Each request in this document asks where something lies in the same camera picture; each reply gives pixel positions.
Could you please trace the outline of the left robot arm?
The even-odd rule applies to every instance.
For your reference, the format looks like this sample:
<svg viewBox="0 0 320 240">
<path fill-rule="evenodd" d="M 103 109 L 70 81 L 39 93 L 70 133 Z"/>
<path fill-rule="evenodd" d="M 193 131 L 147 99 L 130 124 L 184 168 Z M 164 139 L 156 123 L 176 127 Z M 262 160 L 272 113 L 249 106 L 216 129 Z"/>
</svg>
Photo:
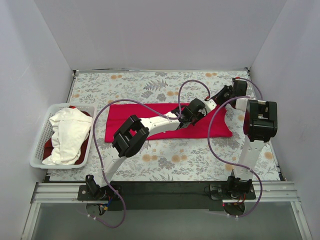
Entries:
<svg viewBox="0 0 320 240">
<path fill-rule="evenodd" d="M 148 137 L 169 131 L 185 129 L 195 125 L 199 120 L 213 111 L 217 104 L 212 99 L 200 100 L 195 98 L 188 105 L 178 107 L 162 114 L 143 104 L 143 107 L 156 113 L 157 116 L 139 118 L 131 115 L 113 135 L 111 162 L 104 167 L 100 159 L 102 176 L 106 183 L 110 183 L 113 175 L 120 165 L 127 159 L 136 155 Z"/>
</svg>

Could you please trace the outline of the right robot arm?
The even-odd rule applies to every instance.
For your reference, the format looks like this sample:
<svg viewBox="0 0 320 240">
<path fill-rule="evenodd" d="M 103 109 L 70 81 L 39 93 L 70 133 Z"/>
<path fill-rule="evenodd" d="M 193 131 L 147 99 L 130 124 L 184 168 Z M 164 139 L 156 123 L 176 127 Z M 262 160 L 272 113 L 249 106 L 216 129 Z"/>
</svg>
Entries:
<svg viewBox="0 0 320 240">
<path fill-rule="evenodd" d="M 225 85 L 212 98 L 219 106 L 226 103 L 244 112 L 244 145 L 238 163 L 226 181 L 226 192 L 232 199 L 251 192 L 254 175 L 252 170 L 262 149 L 278 131 L 277 103 L 246 98 L 248 82 L 248 79 L 235 77 L 232 79 L 232 85 Z"/>
</svg>

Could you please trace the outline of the floral patterned table mat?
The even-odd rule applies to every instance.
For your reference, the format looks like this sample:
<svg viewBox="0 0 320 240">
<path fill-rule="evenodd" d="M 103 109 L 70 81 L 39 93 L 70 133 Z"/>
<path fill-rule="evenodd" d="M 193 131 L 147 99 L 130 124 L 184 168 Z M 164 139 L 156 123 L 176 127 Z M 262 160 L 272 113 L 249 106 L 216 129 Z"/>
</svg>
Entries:
<svg viewBox="0 0 320 240">
<path fill-rule="evenodd" d="M 51 182 L 80 182 L 86 175 L 101 175 L 100 157 L 107 159 L 105 105 L 117 99 L 142 103 L 190 102 L 230 85 L 232 78 L 247 78 L 246 71 L 180 72 L 87 72 L 79 73 L 70 103 L 94 104 L 101 113 L 96 125 L 97 141 L 91 144 L 87 163 L 78 169 L 50 169 Z M 225 122 L 232 137 L 206 139 L 162 139 L 146 141 L 141 151 L 126 160 L 114 174 L 114 181 L 225 181 L 238 161 L 244 144 L 244 114 L 228 106 Z"/>
</svg>

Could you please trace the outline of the white plastic laundry basket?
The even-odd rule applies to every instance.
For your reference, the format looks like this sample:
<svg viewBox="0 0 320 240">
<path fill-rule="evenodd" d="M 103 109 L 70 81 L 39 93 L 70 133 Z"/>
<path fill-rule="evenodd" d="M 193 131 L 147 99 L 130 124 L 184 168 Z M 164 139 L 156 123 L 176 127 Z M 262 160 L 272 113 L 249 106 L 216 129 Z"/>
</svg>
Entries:
<svg viewBox="0 0 320 240">
<path fill-rule="evenodd" d="M 43 154 L 45 151 L 45 143 L 52 137 L 54 134 L 52 130 L 52 125 L 49 121 L 53 115 L 56 114 L 59 110 L 63 108 L 67 108 L 69 106 L 74 106 L 80 111 L 87 112 L 93 119 L 97 116 L 97 107 L 95 104 L 89 103 L 57 103 L 51 105 L 45 114 L 44 120 L 42 121 L 42 125 L 40 130 L 37 133 L 36 140 L 33 144 L 33 154 L 29 159 L 29 163 L 33 168 L 40 168 L 40 169 L 58 169 L 58 170 L 69 170 L 69 169 L 79 169 L 82 168 L 87 164 L 91 142 L 93 139 L 93 133 L 90 132 L 88 135 L 88 143 L 87 148 L 85 150 L 84 159 L 80 164 L 73 164 L 73 165 L 46 165 L 42 164 L 43 161 Z"/>
</svg>

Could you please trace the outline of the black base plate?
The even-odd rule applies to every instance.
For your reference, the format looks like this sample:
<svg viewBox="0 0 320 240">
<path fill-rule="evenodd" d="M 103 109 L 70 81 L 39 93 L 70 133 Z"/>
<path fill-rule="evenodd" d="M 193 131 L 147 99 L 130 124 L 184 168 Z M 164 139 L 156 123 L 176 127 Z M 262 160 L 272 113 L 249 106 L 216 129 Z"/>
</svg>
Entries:
<svg viewBox="0 0 320 240">
<path fill-rule="evenodd" d="M 231 199 L 222 181 L 113 181 L 111 186 L 127 210 L 222 211 L 223 200 Z"/>
</svg>

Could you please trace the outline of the aluminium frame rail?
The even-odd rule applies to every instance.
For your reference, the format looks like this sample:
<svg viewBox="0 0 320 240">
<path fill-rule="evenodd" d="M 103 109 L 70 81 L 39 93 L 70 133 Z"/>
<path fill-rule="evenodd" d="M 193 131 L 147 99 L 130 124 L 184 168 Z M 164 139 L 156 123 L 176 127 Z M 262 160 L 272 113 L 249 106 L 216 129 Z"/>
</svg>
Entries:
<svg viewBox="0 0 320 240">
<path fill-rule="evenodd" d="M 37 183 L 31 198 L 31 207 L 24 227 L 22 237 L 31 238 L 31 232 L 35 228 L 40 205 L 44 203 L 79 203 L 89 205 L 106 205 L 115 192 L 108 186 L 104 186 L 97 194 L 94 194 L 84 182 L 49 182 Z M 231 204 L 234 200 L 223 200 L 222 204 Z M 288 202 L 291 205 L 295 221 L 304 240 L 312 239 L 306 218 L 304 216 L 301 199 L 292 181 L 254 181 L 251 192 L 245 195 L 245 203 L 260 204 L 266 202 Z"/>
</svg>

